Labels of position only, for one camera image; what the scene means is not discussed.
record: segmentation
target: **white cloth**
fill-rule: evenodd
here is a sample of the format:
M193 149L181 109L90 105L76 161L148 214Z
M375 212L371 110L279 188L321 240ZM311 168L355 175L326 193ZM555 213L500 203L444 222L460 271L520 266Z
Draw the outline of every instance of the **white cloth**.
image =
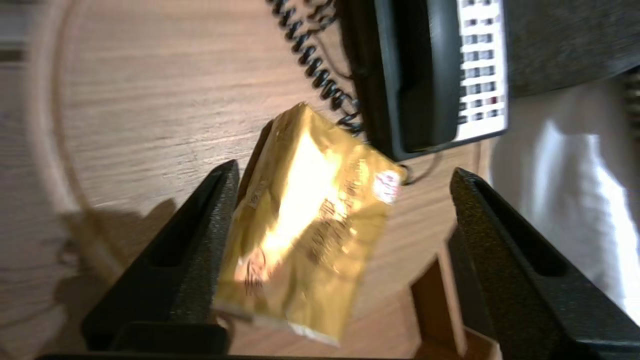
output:
M612 79L512 101L491 180L640 323L639 182L622 91Z

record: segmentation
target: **black coiled cord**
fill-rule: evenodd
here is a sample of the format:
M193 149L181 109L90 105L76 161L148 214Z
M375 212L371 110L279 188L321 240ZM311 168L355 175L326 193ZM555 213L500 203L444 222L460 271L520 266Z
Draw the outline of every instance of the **black coiled cord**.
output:
M316 6L308 18L316 23L317 26L307 29L304 33L299 33L304 21L293 19L296 14L295 6L287 7L287 0L266 1L268 4L273 5L271 12L280 19L278 25L286 30L285 39L293 43L291 50L294 54L300 55L298 63L307 67L305 75L308 78L314 78L311 82L314 88L321 88L320 98L330 101L332 111L342 111L343 117L338 120L338 125L345 127L353 136L359 135L362 132L362 127L359 123L354 122L360 114L358 99L338 87L327 68L321 68L324 60L320 55L316 54L317 47L315 45L305 45L310 37L324 31L335 22L335 17L326 13L332 7L333 0L327 0Z

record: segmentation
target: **crumpled foil wrapper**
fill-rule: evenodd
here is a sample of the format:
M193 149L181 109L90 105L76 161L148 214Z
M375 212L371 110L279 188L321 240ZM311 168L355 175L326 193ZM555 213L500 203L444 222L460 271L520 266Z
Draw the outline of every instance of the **crumpled foil wrapper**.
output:
M243 179L215 308L337 345L405 175L306 104L279 115Z

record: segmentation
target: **wood grain surface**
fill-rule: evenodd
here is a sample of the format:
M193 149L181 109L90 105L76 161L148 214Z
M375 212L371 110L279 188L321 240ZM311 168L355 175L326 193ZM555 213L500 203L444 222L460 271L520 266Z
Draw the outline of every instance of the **wood grain surface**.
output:
M321 38L346 70L337 28ZM30 50L36 167L53 213L106 284L212 167L232 158L246 165L269 119L300 101L337 119L263 1L52 1ZM445 151L434 173L402 190L340 349L234 323L232 351L411 356L419 335L408 285L452 231L451 173L484 174L489 155L489 143ZM432 160L410 164L419 173Z

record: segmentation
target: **telephone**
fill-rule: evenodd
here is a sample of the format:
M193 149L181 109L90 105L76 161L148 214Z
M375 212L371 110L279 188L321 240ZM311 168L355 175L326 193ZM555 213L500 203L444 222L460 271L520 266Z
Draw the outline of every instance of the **telephone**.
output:
M301 33L295 7L268 0L299 64L342 111L338 121L401 161L507 129L506 42L501 0L326 0ZM339 88L305 42L340 20L357 98ZM361 116L360 123L354 120Z

